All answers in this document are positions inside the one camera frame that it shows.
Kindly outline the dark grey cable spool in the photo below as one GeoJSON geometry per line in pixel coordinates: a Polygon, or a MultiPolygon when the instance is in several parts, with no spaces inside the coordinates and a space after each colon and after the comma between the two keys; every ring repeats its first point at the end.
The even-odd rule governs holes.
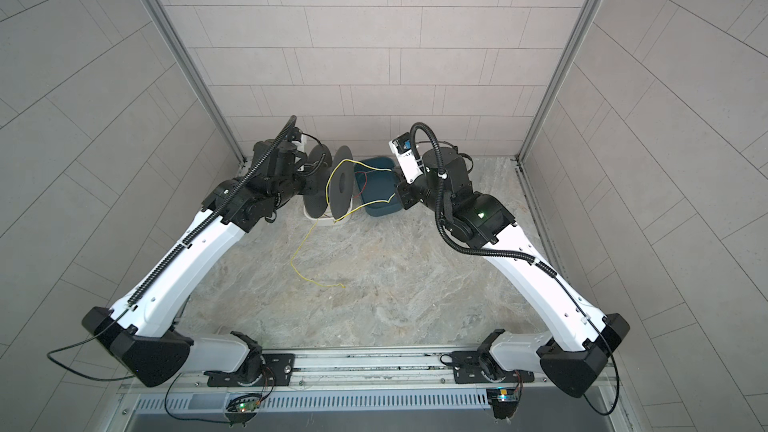
{"type": "Polygon", "coordinates": [[[324,145],[316,145],[309,153],[307,168],[315,174],[315,192],[302,195],[303,207],[314,217],[327,209],[336,220],[342,219],[352,206],[354,192],[353,154],[342,145],[335,154],[324,145]]]}

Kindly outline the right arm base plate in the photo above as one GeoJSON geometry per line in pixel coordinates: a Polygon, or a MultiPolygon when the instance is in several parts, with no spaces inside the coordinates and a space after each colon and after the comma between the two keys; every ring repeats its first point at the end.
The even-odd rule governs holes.
{"type": "Polygon", "coordinates": [[[489,354],[477,351],[453,351],[443,354],[440,362],[449,367],[457,384],[532,383],[535,375],[530,371],[506,371],[489,354]]]}

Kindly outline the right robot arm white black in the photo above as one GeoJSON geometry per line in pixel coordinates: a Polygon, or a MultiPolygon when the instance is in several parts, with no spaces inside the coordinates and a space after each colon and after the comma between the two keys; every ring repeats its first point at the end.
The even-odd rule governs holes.
{"type": "Polygon", "coordinates": [[[605,314],[579,294],[536,250],[514,215],[494,196],[474,190],[465,157],[444,146],[423,122],[389,143],[400,168],[396,195],[434,215],[437,232],[455,252],[493,265],[543,320],[543,334],[497,330],[479,346],[478,366],[491,381],[515,370],[542,373],[581,398],[627,336],[618,313],[605,314]]]}

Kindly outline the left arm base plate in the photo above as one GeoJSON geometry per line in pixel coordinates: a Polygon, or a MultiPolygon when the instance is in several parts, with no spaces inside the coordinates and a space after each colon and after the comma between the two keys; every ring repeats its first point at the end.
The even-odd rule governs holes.
{"type": "Polygon", "coordinates": [[[249,355],[234,372],[205,371],[208,387],[287,386],[290,383],[294,354],[249,355]]]}

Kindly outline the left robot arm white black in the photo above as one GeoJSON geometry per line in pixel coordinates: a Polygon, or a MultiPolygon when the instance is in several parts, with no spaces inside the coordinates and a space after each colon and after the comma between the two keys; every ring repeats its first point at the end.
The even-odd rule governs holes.
{"type": "Polygon", "coordinates": [[[216,262],[260,221],[272,223],[278,210],[304,193],[306,156],[290,117],[277,136],[256,145],[242,177],[220,183],[203,201],[185,234],[155,267],[111,307],[94,307],[83,327],[147,387],[180,373],[203,372],[212,384],[248,386],[264,375],[261,346],[247,335],[193,338],[174,321],[216,262]]]}

